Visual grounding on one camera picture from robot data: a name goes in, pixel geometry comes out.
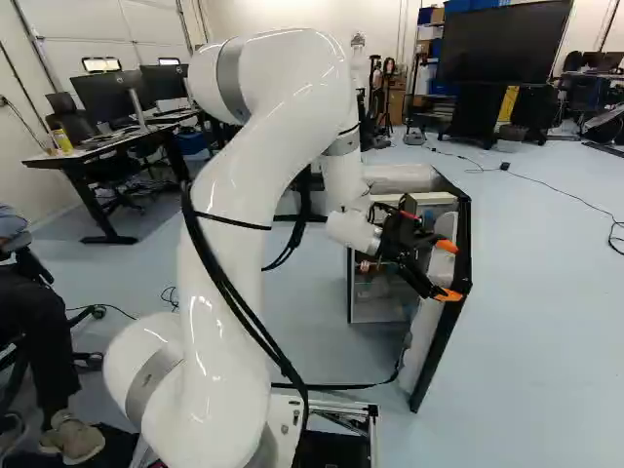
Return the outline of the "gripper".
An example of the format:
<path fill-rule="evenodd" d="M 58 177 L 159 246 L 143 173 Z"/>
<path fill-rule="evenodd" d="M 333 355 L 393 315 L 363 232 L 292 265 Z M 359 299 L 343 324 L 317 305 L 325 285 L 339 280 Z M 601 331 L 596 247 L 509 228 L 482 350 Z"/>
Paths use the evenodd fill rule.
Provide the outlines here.
<path fill-rule="evenodd" d="M 439 302 L 459 302 L 463 294 L 435 285 L 423 273 L 433 247 L 450 254 L 459 252 L 450 239 L 434 233 L 421 215 L 418 202 L 409 194 L 399 199 L 396 207 L 383 208 L 387 213 L 382 225 L 378 258 L 398 265 L 398 273 L 422 298 Z"/>

